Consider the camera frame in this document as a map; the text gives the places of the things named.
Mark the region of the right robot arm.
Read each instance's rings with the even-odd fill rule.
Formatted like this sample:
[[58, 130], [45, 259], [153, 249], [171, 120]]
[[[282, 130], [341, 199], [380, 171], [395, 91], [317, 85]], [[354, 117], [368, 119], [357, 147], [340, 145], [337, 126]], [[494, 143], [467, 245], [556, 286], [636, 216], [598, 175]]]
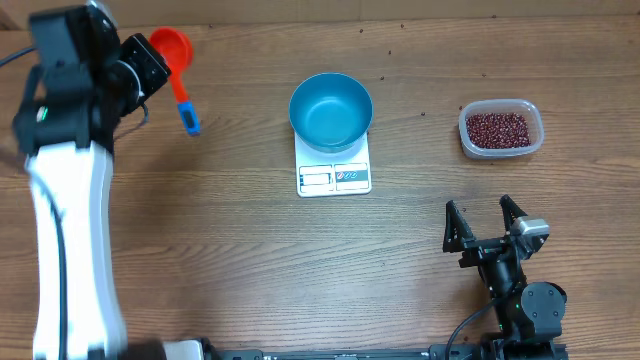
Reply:
[[[459, 253], [462, 268], [475, 267], [489, 291], [490, 301], [463, 320], [443, 349], [445, 359], [566, 359], [564, 345], [554, 340], [562, 334], [567, 295], [551, 282], [529, 283], [522, 267], [550, 235], [542, 218], [530, 217], [508, 195], [500, 198], [505, 232], [479, 240], [454, 201], [446, 203], [443, 239], [445, 253]], [[457, 345], [462, 330], [494, 310], [499, 330], [481, 337], [475, 346]]]

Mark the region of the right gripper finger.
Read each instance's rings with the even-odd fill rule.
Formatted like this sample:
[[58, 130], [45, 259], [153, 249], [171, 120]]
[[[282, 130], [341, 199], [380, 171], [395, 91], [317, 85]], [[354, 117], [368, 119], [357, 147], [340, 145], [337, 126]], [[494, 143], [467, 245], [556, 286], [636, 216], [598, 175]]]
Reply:
[[504, 227], [506, 231], [510, 231], [515, 221], [527, 215], [508, 195], [505, 194], [500, 198], [499, 204], [502, 209]]
[[446, 203], [443, 251], [448, 253], [462, 252], [468, 244], [474, 241], [475, 236], [455, 202], [448, 201]]

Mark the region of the red measuring scoop blue handle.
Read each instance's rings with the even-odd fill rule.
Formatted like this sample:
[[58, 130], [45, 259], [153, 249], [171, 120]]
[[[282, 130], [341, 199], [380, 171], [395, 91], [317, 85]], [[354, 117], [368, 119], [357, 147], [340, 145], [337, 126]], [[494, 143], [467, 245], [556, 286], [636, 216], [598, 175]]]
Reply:
[[200, 122], [181, 78], [193, 61], [191, 40], [177, 29], [162, 27], [153, 31], [150, 42], [171, 70], [169, 82], [186, 132], [190, 136], [199, 135]]

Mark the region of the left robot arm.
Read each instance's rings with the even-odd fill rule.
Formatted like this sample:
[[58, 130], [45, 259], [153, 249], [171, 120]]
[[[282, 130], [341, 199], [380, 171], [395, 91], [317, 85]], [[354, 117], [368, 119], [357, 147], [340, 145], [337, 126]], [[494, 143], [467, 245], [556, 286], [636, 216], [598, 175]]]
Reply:
[[109, 199], [118, 125], [168, 80], [141, 34], [121, 39], [99, 2], [29, 18], [39, 61], [12, 129], [36, 214], [36, 359], [121, 359], [127, 330], [116, 294]]

